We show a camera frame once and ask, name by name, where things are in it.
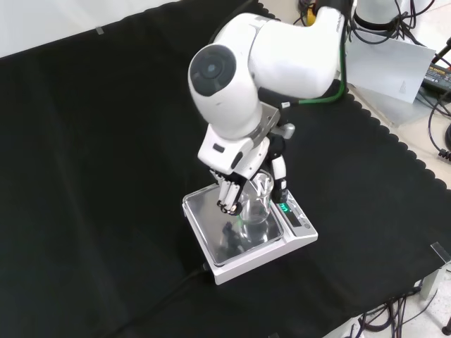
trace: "glass beaker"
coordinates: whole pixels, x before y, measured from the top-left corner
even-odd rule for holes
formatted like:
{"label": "glass beaker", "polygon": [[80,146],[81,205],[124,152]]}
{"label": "glass beaker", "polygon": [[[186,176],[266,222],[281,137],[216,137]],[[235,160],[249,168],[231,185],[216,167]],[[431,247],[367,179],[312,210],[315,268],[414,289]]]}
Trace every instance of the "glass beaker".
{"label": "glass beaker", "polygon": [[264,170],[260,170],[252,181],[247,181],[242,190],[240,203],[243,223],[252,225],[263,223],[271,210],[271,192],[274,179]]}

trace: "digital scale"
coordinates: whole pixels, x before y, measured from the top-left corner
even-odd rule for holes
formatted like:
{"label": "digital scale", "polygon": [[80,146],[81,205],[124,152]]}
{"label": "digital scale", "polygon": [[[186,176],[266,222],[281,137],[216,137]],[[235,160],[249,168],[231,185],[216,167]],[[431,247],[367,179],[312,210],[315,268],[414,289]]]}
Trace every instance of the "digital scale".
{"label": "digital scale", "polygon": [[288,192],[287,203],[274,204],[265,221],[247,225],[222,213],[213,184],[183,199],[186,218],[204,252],[217,285],[318,239],[318,233]]}

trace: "wire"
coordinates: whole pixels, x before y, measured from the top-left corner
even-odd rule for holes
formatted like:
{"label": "wire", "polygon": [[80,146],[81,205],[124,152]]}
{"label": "wire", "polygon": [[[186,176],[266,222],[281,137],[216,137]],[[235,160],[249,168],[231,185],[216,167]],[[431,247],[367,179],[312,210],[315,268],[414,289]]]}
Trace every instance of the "wire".
{"label": "wire", "polygon": [[135,326],[146,319],[151,319],[152,316],[156,315],[159,311],[161,311],[166,303],[168,303],[176,294],[177,292],[190,280],[193,278],[202,275],[203,273],[207,272],[207,265],[204,264],[201,268],[193,271],[188,276],[183,278],[172,290],[169,291],[161,300],[156,302],[149,310],[144,312],[142,315],[139,315],[135,318],[132,318],[125,324],[121,325],[120,327],[116,328],[114,331],[107,333],[103,335],[101,338],[112,338],[116,335],[124,332],[129,327]]}
{"label": "wire", "polygon": [[380,310],[386,310],[387,306],[386,305],[382,305],[380,308],[377,308],[376,310],[372,310],[371,312],[367,312],[366,315],[374,315],[377,312],[379,312]]}
{"label": "wire", "polygon": [[387,308],[388,308],[388,306],[384,306],[383,307],[383,309],[382,309],[382,311],[376,316],[376,317],[374,317],[373,319],[371,319],[369,322],[367,322],[367,323],[365,323],[365,324],[371,324],[373,321],[375,321],[376,319],[378,319],[384,312],[385,312],[385,310],[387,310]]}
{"label": "wire", "polygon": [[[405,39],[405,37],[407,36],[408,38],[410,38],[415,44],[418,44],[419,46],[424,46],[422,43],[420,43],[417,39],[415,39],[414,35],[412,34],[412,32],[410,30],[413,30],[416,27],[416,18],[427,12],[427,10],[434,4],[435,0],[432,0],[429,5],[427,5],[427,7],[425,7],[425,9],[423,9],[422,11],[419,11],[418,13],[416,12],[416,8],[415,8],[415,1],[414,0],[410,0],[410,15],[408,15],[407,12],[401,13],[401,8],[399,5],[398,0],[395,0],[395,5],[398,11],[397,16],[395,16],[391,21],[389,25],[390,27],[392,27],[391,30],[386,30],[383,34],[379,33],[379,35],[385,35],[386,38],[382,39],[381,41],[377,41],[377,42],[372,42],[372,41],[368,41],[366,39],[364,39],[361,35],[359,35],[359,33],[357,33],[358,30],[364,31],[364,32],[368,32],[371,34],[375,34],[375,32],[370,31],[370,30],[363,30],[359,27],[357,27],[357,24],[355,22],[355,19],[351,19],[350,21],[350,27],[351,27],[351,31],[354,33],[354,35],[357,37],[357,39],[359,39],[360,41],[362,41],[365,44],[372,44],[372,45],[377,45],[377,44],[383,44],[384,42],[388,41],[390,38],[391,39],[396,39],[398,37],[401,37],[402,39]],[[410,23],[406,24],[404,22],[404,20],[406,19],[410,19]],[[449,67],[451,67],[451,63],[449,63],[448,61],[446,61],[441,55],[435,53],[435,57],[437,59],[442,60],[443,62],[445,62]]]}
{"label": "wire", "polygon": [[434,115],[435,110],[437,110],[438,105],[441,104],[443,98],[447,97],[448,94],[451,93],[451,89],[449,89],[446,93],[444,93],[444,95],[442,95],[439,100],[437,100],[437,102],[435,103],[434,107],[432,108],[431,114],[429,115],[429,121],[428,121],[428,133],[429,133],[429,139],[431,139],[432,144],[434,145],[434,147],[439,151],[439,155],[442,156],[442,152],[445,152],[445,156],[448,156],[449,153],[438,147],[438,145],[436,144],[436,142],[434,141],[434,138],[432,137],[432,131],[431,131],[431,122],[432,122],[432,117]]}
{"label": "wire", "polygon": [[304,27],[307,27],[307,24],[304,21],[304,16],[305,17],[308,16],[309,8],[313,8],[314,4],[310,3],[310,1],[308,0],[307,1],[299,0],[298,4],[300,17],[293,23],[293,25],[296,25],[299,21],[301,21],[302,25]]}
{"label": "wire", "polygon": [[400,317],[400,319],[397,321],[398,322],[398,332],[399,332],[399,337],[398,338],[402,338],[402,322],[404,320],[404,314],[406,313],[406,305],[407,305],[407,298],[404,298],[404,306],[402,307],[402,315]]}
{"label": "wire", "polygon": [[406,325],[408,322],[412,321],[415,318],[418,318],[420,315],[422,315],[427,309],[428,307],[431,305],[432,301],[434,300],[435,296],[437,296],[437,292],[438,289],[435,291],[435,294],[432,296],[431,300],[429,301],[428,305],[426,305],[426,307],[417,315],[415,315],[414,317],[410,318],[409,320],[406,320],[405,322],[403,322],[401,325]]}
{"label": "wire", "polygon": [[337,101],[339,98],[341,98],[347,87],[347,76],[346,76],[346,25],[343,26],[342,31],[342,37],[340,42],[340,72],[341,72],[341,81],[340,81],[340,88],[337,92],[337,94],[330,96],[330,97],[324,97],[319,99],[307,99],[307,100],[299,100],[298,104],[328,104],[331,102]]}
{"label": "wire", "polygon": [[230,13],[229,16],[225,18],[224,21],[218,26],[218,28],[216,28],[216,30],[214,31],[213,35],[210,38],[209,44],[212,44],[214,42],[219,32],[228,24],[230,20],[232,20],[238,14],[241,14],[241,12],[243,12],[244,9],[248,7],[248,5],[250,5],[252,2],[254,2],[254,0],[247,0],[243,4],[239,5],[232,13]]}
{"label": "wire", "polygon": [[363,318],[362,318],[362,322],[360,323],[360,329],[357,332],[355,338],[360,338],[360,336],[362,335],[364,329],[365,329],[365,320],[366,320],[366,313],[364,313]]}
{"label": "wire", "polygon": [[[430,108],[433,108],[433,107],[434,107],[434,104],[433,104],[426,96],[424,96],[423,93],[418,92],[418,94],[419,94],[423,99],[426,100],[426,102],[429,104]],[[417,100],[420,101],[420,102],[421,102],[422,104],[424,104],[425,106],[427,106],[427,104],[425,104],[422,100],[419,100],[419,99],[417,99]],[[440,110],[440,109],[438,109],[438,108],[437,108],[437,111],[438,111],[440,114],[442,114],[442,115],[451,117],[451,112],[450,112],[444,105],[442,105],[442,104],[440,104],[440,105],[442,106],[443,109],[445,109],[445,111],[442,111],[442,110]]]}

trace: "robotic arm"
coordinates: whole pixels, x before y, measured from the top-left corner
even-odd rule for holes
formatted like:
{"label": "robotic arm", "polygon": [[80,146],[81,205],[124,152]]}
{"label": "robotic arm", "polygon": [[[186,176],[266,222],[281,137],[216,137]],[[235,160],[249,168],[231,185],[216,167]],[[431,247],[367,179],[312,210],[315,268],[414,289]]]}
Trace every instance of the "robotic arm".
{"label": "robotic arm", "polygon": [[344,15],[327,6],[320,7],[311,27],[242,14],[193,58],[190,91],[209,123],[198,157],[218,180],[224,213],[240,214],[245,182],[265,160],[275,180],[273,200],[285,202],[282,153],[294,127],[284,131],[276,125],[278,112],[263,113],[258,88],[304,99],[322,96],[335,77],[344,24]]}

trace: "scale display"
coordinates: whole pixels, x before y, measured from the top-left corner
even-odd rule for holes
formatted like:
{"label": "scale display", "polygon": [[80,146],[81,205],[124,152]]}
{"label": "scale display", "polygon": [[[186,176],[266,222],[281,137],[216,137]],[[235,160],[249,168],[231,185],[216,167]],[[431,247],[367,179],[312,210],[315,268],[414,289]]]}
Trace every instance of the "scale display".
{"label": "scale display", "polygon": [[278,204],[278,207],[285,214],[285,216],[287,216],[287,219],[290,221],[293,227],[302,226],[301,222],[299,221],[295,213],[293,213],[293,210],[291,210],[291,207],[288,205],[288,203],[280,203]]}

